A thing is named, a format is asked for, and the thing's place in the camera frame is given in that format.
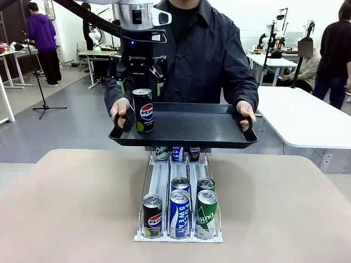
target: tray handle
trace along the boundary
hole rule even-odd
[[[132,107],[129,107],[127,109],[127,112],[124,116],[121,116],[123,119],[126,120],[124,123],[123,129],[118,125],[118,118],[120,115],[118,113],[115,116],[114,124],[115,124],[115,130],[116,134],[118,134],[118,137],[121,137],[122,133],[129,133],[132,128],[135,126],[135,112]]]

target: person in purple hoodie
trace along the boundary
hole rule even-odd
[[[27,37],[34,40],[38,49],[39,60],[42,65],[48,87],[58,87],[61,81],[60,61],[56,52],[54,36],[55,28],[47,15],[39,13],[38,5],[28,4],[31,17],[27,21]]]

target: dark blue jacket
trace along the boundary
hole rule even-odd
[[[168,0],[156,8],[168,11]],[[166,30],[167,43],[154,44],[154,56],[167,56],[167,76],[161,97],[156,97],[156,84],[150,77],[134,75],[123,83],[127,92],[122,95],[116,80],[106,80],[105,104],[110,112],[114,102],[126,97],[132,102],[131,90],[150,88],[153,101],[220,103],[221,88],[229,104],[240,100],[249,102],[254,111],[258,106],[257,82],[251,76],[246,54],[240,42],[239,29],[233,21],[201,0],[199,10],[190,23],[186,37],[175,43],[170,25]]]
[[[50,18],[43,14],[32,14],[27,21],[27,37],[35,41],[39,52],[56,50],[55,28]]]

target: white wall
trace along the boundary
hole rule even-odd
[[[240,28],[242,45],[245,49],[253,44],[258,44],[259,37],[265,31],[265,25],[275,19],[281,8],[289,8],[287,22],[288,31],[296,31],[307,24],[308,20],[316,22],[314,39],[316,47],[320,45],[321,34],[325,27],[338,20],[338,10],[344,0],[327,1],[321,4],[320,0],[275,0],[267,7],[262,0],[208,0],[218,11],[231,18]],[[111,5],[91,4],[92,11],[98,13],[107,7],[101,17],[113,19]],[[76,59],[76,45],[79,50],[85,50],[85,41],[82,30],[82,19],[64,9],[54,2],[56,24],[58,27],[64,60]],[[106,39],[111,44],[111,36],[106,34]]]

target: green can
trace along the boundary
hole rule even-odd
[[[211,190],[215,192],[215,186],[216,183],[212,178],[202,177],[197,181],[196,195],[198,195],[202,190]]]
[[[201,239],[209,239],[214,235],[214,222],[218,197],[212,190],[202,190],[196,200],[196,236]]]

